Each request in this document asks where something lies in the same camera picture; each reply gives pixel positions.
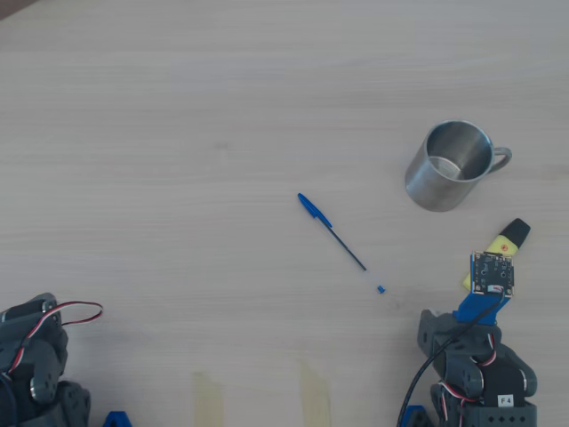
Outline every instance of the black cable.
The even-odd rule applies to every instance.
[[[8,380],[4,377],[4,374],[0,374],[0,381],[6,388],[6,392],[8,393],[8,397],[10,398],[10,406],[12,407],[12,423],[14,427],[18,427],[18,406],[16,405],[16,397],[14,396],[14,392],[12,391],[12,386],[8,383]]]
[[[409,400],[411,400],[411,395],[413,394],[413,390],[415,390],[415,387],[417,385],[417,383],[419,382],[421,376],[425,373],[425,371],[427,370],[427,368],[429,367],[429,365],[431,363],[433,363],[433,361],[443,352],[446,350],[446,348],[451,345],[454,341],[456,341],[460,336],[462,336],[463,334],[466,334],[476,323],[478,323],[482,318],[486,317],[488,314],[490,314],[493,310],[495,310],[497,307],[500,306],[500,304],[502,304],[502,302],[504,301],[504,297],[506,296],[504,294],[504,289],[502,288],[501,290],[501,296],[500,296],[500,300],[495,303],[492,304],[490,307],[488,307],[486,310],[481,311],[480,314],[478,314],[470,323],[468,323],[465,327],[459,329],[457,332],[455,332],[454,334],[451,335],[451,337],[446,340],[445,342],[443,342],[443,344],[439,347],[439,349],[437,351],[435,351],[430,358],[428,358],[427,360],[425,360],[425,363],[423,363],[422,367],[419,369],[419,372],[417,372],[417,374],[415,375],[415,377],[413,378],[413,380],[411,381],[411,385],[409,386],[409,390],[407,391],[407,394],[405,394],[405,399],[403,400],[403,405],[401,405],[401,410],[399,411],[399,418],[397,419],[397,427],[403,427],[403,418],[405,416],[405,412],[407,411],[407,406],[409,405]]]

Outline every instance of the wire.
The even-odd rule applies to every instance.
[[[443,351],[445,351],[449,345],[451,345],[454,341],[456,341],[456,339],[458,339],[463,334],[466,334],[482,318],[486,317],[493,310],[498,308],[500,306],[500,304],[502,304],[502,302],[504,301],[505,296],[506,296],[506,294],[504,293],[504,289],[502,288],[500,300],[498,300],[496,303],[492,304],[486,310],[481,311],[480,314],[478,314],[475,318],[473,318],[470,321],[470,323],[468,323],[465,327],[462,327],[457,332],[452,334],[448,340],[443,342],[443,344],[438,348],[437,351],[435,351],[427,360],[425,360],[425,363],[423,363],[421,368],[419,368],[419,371],[417,372],[417,374],[415,375],[415,377],[411,381],[411,385],[409,385],[409,390],[407,390],[407,394],[405,394],[405,398],[403,399],[403,404],[401,405],[401,410],[399,411],[399,417],[397,418],[397,427],[403,427],[403,418],[405,416],[405,412],[407,411],[407,406],[409,405],[409,400],[411,400],[411,396],[413,395],[413,390],[415,390],[415,387],[417,386],[417,383],[421,379],[421,376],[425,373],[425,371],[430,366],[430,364],[433,363],[433,361]]]
[[[461,401],[461,407],[464,407],[465,402],[466,402],[465,399],[463,399],[463,400]],[[462,412],[461,412],[461,420],[459,421],[459,427],[462,427],[462,419],[463,419],[463,418],[464,418],[464,415],[463,415]]]
[[[446,401],[444,394],[441,394],[441,407],[443,407],[443,415],[445,416],[445,421],[448,421],[448,412],[446,412]]]
[[[466,400],[467,402],[476,402],[476,399],[471,399],[471,398],[467,398],[466,396],[461,395],[458,391],[456,391],[453,387],[451,387],[448,383],[441,381],[438,385],[441,385],[443,388],[446,389],[446,391],[448,391],[448,393],[453,396],[454,398],[457,399],[463,399]]]
[[[496,353],[496,350],[494,350],[494,352],[492,353],[492,356],[490,356],[490,358],[486,362],[481,362],[478,365],[480,367],[488,367],[496,360],[497,356],[498,356],[498,354]]]
[[[32,338],[37,331],[39,331],[39,329],[42,327],[42,325],[44,324],[44,322],[51,316],[53,316],[55,313],[58,313],[60,311],[62,311],[63,309],[66,309],[67,307],[73,307],[73,306],[78,306],[78,305],[82,305],[82,306],[91,306],[91,307],[98,307],[99,308],[99,312],[94,315],[91,316],[90,318],[84,318],[83,320],[76,320],[73,322],[67,322],[62,324],[62,326],[67,326],[67,325],[81,325],[84,323],[91,323],[94,320],[96,320],[97,318],[100,318],[103,315],[103,306],[100,305],[97,302],[85,302],[85,301],[71,301],[71,302],[64,302],[63,304],[60,304],[56,307],[53,307],[51,310],[48,310],[36,323],[36,325],[34,327],[32,327],[32,329],[26,334],[26,336],[24,336],[24,338],[21,340],[20,343],[20,348],[18,349],[18,352],[16,353],[16,356],[14,357],[12,364],[10,366],[10,369],[8,369],[8,374],[11,374],[14,372],[14,370],[20,365],[21,361],[24,359],[24,344],[26,343],[27,340],[29,340],[30,338]]]
[[[12,423],[14,427],[18,427],[20,424],[18,423],[18,406],[16,405],[16,397],[14,396],[14,392],[12,390],[12,386],[10,385],[9,379],[6,379],[6,375],[0,375],[0,382],[6,389],[8,393],[8,397],[10,398],[10,406],[12,407]]]

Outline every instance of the blue plastic bracket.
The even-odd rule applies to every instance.
[[[108,413],[103,427],[132,427],[132,424],[125,411],[113,411]]]

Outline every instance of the highlighter cap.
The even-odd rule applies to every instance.
[[[531,229],[532,228],[525,222],[519,218],[516,218],[500,234],[507,238],[514,245],[516,245],[519,249],[519,247],[524,243],[525,238],[527,238],[527,235],[530,233]]]

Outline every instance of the metal mug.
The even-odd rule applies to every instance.
[[[504,156],[494,163],[495,156]],[[405,173],[407,194],[430,211],[456,207],[487,174],[502,169],[510,149],[495,148],[479,127],[449,120],[433,127]]]

